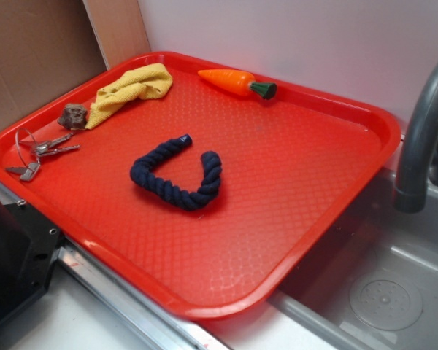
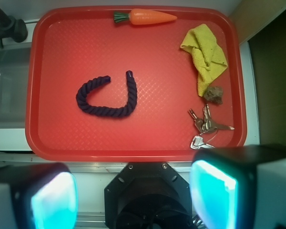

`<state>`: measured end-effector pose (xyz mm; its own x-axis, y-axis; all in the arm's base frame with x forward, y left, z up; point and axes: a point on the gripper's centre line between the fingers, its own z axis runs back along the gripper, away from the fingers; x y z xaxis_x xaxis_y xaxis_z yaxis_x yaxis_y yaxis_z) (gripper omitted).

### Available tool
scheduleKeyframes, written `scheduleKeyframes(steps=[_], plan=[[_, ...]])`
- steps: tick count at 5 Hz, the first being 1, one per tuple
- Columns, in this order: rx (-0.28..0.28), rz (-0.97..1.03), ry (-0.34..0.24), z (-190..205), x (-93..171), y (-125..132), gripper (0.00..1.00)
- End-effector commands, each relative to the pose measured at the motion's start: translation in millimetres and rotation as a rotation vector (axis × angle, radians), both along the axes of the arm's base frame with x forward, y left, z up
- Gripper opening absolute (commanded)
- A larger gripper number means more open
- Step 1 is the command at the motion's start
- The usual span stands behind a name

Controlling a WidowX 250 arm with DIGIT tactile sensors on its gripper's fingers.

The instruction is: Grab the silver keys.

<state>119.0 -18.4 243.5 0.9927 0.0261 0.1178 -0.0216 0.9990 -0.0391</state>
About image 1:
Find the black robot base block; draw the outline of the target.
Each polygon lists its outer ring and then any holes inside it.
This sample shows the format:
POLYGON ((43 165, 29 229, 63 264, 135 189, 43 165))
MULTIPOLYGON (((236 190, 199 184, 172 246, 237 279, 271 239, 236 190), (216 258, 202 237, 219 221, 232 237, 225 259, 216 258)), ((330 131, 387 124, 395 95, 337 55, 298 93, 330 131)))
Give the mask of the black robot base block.
POLYGON ((0 201, 0 328, 48 291, 62 241, 31 204, 0 201))

